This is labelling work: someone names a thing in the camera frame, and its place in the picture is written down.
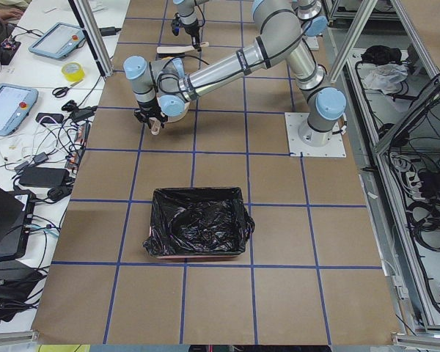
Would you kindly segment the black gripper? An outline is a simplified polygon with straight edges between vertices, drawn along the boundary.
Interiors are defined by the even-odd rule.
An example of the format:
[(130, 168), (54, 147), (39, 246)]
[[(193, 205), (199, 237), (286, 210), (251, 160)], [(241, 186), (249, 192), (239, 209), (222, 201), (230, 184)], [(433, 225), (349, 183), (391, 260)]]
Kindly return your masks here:
[(195, 21), (190, 24), (184, 24), (183, 28), (185, 29), (185, 32), (191, 36), (191, 44), (193, 46), (200, 46), (201, 41), (199, 36), (199, 22)]
[(160, 120), (162, 122), (162, 128), (164, 127), (164, 123), (166, 122), (166, 116), (163, 115), (159, 106), (141, 107), (135, 109), (133, 115), (138, 121), (140, 121), (140, 123), (147, 124), (148, 127), (150, 127), (150, 117), (155, 117)]

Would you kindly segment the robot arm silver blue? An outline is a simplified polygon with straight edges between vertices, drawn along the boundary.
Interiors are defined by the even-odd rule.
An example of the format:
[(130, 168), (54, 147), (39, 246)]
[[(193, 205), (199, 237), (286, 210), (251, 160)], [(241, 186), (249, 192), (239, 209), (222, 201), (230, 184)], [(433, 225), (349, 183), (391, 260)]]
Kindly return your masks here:
[(303, 40), (315, 33), (315, 22), (305, 21), (288, 1), (254, 1), (252, 18), (259, 35), (251, 45), (193, 73), (184, 72), (179, 57), (152, 62), (142, 56), (127, 58), (123, 69), (138, 103), (136, 119), (147, 125), (153, 120), (164, 124), (183, 114), (187, 103), (286, 62), (309, 107), (307, 121), (300, 126), (304, 141), (330, 134), (345, 111), (346, 98), (330, 86), (325, 67), (315, 61)]
[[(178, 36), (181, 29), (191, 37), (191, 44), (195, 50), (201, 51), (201, 41), (199, 31), (205, 25), (205, 16), (203, 15), (200, 5), (206, 1), (196, 0), (174, 0), (173, 4), (177, 8), (174, 18), (171, 22), (171, 29), (174, 36)], [(199, 22), (195, 8), (201, 12), (202, 23)]]

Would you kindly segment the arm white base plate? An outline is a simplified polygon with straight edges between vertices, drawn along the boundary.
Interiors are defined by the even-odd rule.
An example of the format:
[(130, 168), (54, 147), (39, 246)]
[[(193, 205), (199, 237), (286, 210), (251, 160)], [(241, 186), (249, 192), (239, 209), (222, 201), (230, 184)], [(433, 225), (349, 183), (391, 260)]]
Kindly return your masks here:
[(331, 131), (321, 133), (308, 126), (308, 116), (308, 113), (285, 113), (289, 155), (310, 158), (345, 158), (347, 154), (339, 123), (335, 122)]

